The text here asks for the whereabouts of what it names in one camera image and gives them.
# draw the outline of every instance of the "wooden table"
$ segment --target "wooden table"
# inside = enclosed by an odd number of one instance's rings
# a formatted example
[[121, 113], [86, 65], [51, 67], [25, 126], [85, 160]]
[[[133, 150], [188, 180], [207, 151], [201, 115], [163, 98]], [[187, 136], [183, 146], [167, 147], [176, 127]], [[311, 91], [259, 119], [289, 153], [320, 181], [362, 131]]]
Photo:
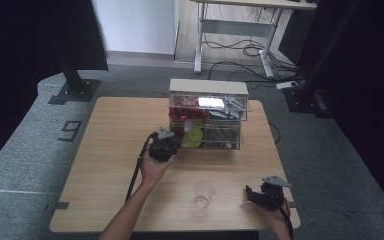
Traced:
[[[263, 106], [249, 102], [252, 112], [242, 126], [241, 149], [179, 149], [176, 162], [148, 197], [135, 231], [268, 227], [246, 200], [245, 185], [258, 191], [263, 177], [287, 179]], [[166, 98], [98, 99], [60, 197], [68, 208], [55, 210], [50, 229], [61, 233], [102, 231], [124, 203], [144, 141], [160, 126], [168, 128]], [[192, 195], [194, 184], [201, 180], [216, 189], [216, 198], [205, 211], [196, 208]], [[285, 195], [293, 200], [289, 189]], [[292, 223], [295, 228], [300, 225], [296, 209], [292, 209]]]
[[[268, 52], [271, 43], [276, 33], [280, 16], [283, 9], [297, 10], [315, 10], [317, 5], [307, 3], [305, 0], [300, 2], [288, 0], [190, 0], [200, 4], [200, 12], [198, 15], [198, 44], [195, 49], [195, 66], [194, 72], [201, 73], [202, 60], [202, 35], [204, 33], [240, 35], [240, 36], [255, 36], [267, 38], [263, 50], [259, 50], [261, 62], [268, 78], [273, 78], [273, 72], [270, 66]], [[237, 22], [226, 20], [206, 19], [207, 4], [226, 4], [252, 7], [268, 7], [275, 8], [274, 18], [271, 23], [252, 23], [252, 22]]]

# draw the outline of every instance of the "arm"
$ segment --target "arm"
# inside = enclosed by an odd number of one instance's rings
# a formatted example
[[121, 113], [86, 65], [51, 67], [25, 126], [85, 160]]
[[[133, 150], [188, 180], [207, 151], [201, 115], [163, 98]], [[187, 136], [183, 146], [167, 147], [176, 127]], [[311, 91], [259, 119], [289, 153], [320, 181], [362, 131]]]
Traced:
[[[260, 210], [260, 212], [263, 214], [264, 218], [267, 220], [267, 224], [273, 231], [276, 240], [291, 240], [291, 237], [289, 236], [289, 229], [285, 223], [285, 219], [278, 210], [269, 211], [261, 206], [256, 206], [258, 210]], [[289, 216], [291, 215], [288, 200], [286, 198], [282, 208]]]
[[130, 238], [146, 198], [173, 161], [174, 155], [167, 163], [159, 163], [153, 160], [148, 152], [145, 153], [140, 166], [142, 182], [99, 236], [100, 240]]

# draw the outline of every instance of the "white standing desk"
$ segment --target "white standing desk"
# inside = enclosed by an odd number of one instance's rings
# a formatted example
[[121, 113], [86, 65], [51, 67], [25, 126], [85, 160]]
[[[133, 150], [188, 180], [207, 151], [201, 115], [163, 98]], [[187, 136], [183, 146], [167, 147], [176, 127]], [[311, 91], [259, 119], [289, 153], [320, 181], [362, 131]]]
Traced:
[[[268, 52], [273, 41], [280, 16], [283, 9], [300, 9], [300, 10], [315, 10], [315, 3], [307, 3], [305, 0], [294, 2], [289, 0], [191, 0], [200, 4], [200, 12], [198, 16], [198, 45], [195, 50], [195, 73], [201, 73], [202, 59], [202, 34], [217, 33], [240, 36], [255, 36], [265, 37], [267, 42], [264, 50], [260, 50], [260, 58], [263, 63], [264, 70], [268, 78], [273, 78], [273, 72], [270, 67], [270, 59]], [[274, 18], [271, 23], [251, 23], [251, 22], [236, 22], [225, 20], [213, 20], [205, 18], [205, 9], [207, 4], [226, 4], [239, 6], [253, 7], [269, 7], [275, 8]]]

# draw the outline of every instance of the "black tripod base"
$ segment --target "black tripod base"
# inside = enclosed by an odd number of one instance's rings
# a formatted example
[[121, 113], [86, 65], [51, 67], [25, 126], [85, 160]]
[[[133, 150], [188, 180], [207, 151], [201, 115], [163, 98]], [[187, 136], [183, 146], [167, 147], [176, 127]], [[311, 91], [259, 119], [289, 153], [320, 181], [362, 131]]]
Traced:
[[67, 83], [62, 86], [56, 96], [52, 96], [48, 104], [64, 105], [67, 101], [90, 102], [101, 81], [95, 79], [81, 79], [80, 91], [71, 91]]
[[330, 113], [330, 97], [325, 91], [317, 89], [311, 102], [300, 101], [302, 92], [300, 89], [283, 89], [286, 103], [290, 112], [311, 113], [319, 118], [332, 118]]
[[300, 113], [315, 113], [314, 104], [312, 103], [302, 103], [299, 102], [301, 90], [298, 88], [286, 88], [283, 89], [283, 95], [285, 95], [286, 103], [288, 104], [288, 109], [290, 112], [300, 112]]

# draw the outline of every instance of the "white wall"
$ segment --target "white wall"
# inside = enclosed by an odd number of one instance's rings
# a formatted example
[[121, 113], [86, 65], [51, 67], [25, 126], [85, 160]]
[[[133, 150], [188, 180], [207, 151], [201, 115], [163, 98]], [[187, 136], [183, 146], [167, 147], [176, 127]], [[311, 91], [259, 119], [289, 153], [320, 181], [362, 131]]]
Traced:
[[174, 54], [178, 0], [92, 0], [106, 51]]

